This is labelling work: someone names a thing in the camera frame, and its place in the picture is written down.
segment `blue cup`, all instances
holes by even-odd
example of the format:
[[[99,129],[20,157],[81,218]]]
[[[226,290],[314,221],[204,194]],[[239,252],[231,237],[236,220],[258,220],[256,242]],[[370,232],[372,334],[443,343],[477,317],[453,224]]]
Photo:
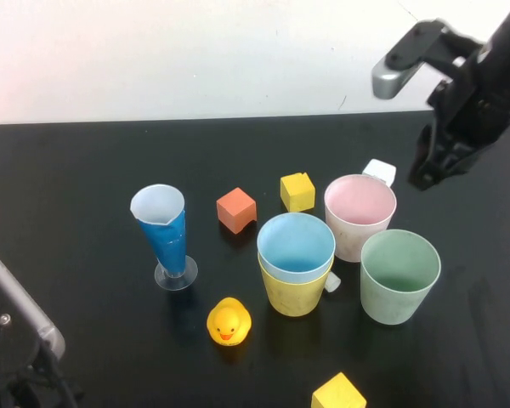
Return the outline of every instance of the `blue cup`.
[[[177,291],[190,285],[198,274],[196,262],[185,255],[185,199],[166,184],[144,187],[130,202],[130,211],[145,232],[158,259],[157,283]]]
[[[264,269],[278,281],[315,281],[330,269],[336,242],[331,229],[313,215],[288,212],[269,220],[258,233]]]

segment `orange cube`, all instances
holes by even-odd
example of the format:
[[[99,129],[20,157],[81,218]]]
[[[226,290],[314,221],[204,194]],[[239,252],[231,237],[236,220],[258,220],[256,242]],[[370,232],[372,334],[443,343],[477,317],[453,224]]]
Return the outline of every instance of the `orange cube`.
[[[240,188],[235,188],[218,201],[218,218],[229,230],[238,234],[246,225],[257,221],[257,204]]]

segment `clear plastic base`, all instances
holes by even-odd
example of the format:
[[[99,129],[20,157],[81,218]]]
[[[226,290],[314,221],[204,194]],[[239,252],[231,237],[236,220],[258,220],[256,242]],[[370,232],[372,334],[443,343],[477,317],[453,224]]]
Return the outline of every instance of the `clear plastic base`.
[[[185,257],[185,272],[173,278],[160,263],[155,268],[155,281],[158,286],[167,291],[180,291],[193,283],[198,275],[198,266],[191,257]]]

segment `plastic cup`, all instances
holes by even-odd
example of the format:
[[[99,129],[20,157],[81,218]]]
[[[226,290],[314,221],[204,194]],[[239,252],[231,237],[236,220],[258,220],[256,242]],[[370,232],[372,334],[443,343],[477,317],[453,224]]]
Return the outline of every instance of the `plastic cup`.
[[[171,185],[149,185],[133,197],[130,211],[157,257],[157,284],[169,291],[177,291],[193,283],[198,267],[193,258],[185,255],[183,194]]]
[[[277,280],[263,266],[262,259],[258,257],[264,287],[270,304],[279,313],[290,317],[307,315],[314,310],[321,299],[331,266],[318,279],[307,283],[294,284]]]
[[[264,269],[285,283],[300,284],[320,278],[332,265],[335,247],[329,227],[302,212],[273,217],[257,237]]]
[[[337,242],[336,256],[359,262],[366,240],[385,230],[397,208],[391,190],[396,169],[372,160],[363,174],[334,180],[325,191],[325,221]]]
[[[412,317],[440,276],[440,258],[429,241],[402,229],[372,236],[363,246],[360,302],[384,325]]]

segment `yellow cube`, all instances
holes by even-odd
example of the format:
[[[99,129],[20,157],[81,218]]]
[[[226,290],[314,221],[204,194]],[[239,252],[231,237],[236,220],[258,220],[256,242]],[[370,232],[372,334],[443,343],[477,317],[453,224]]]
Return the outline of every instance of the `yellow cube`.
[[[366,399],[339,372],[312,395],[312,408],[365,408]]]
[[[306,173],[282,177],[280,195],[289,213],[306,211],[315,206],[315,187]]]

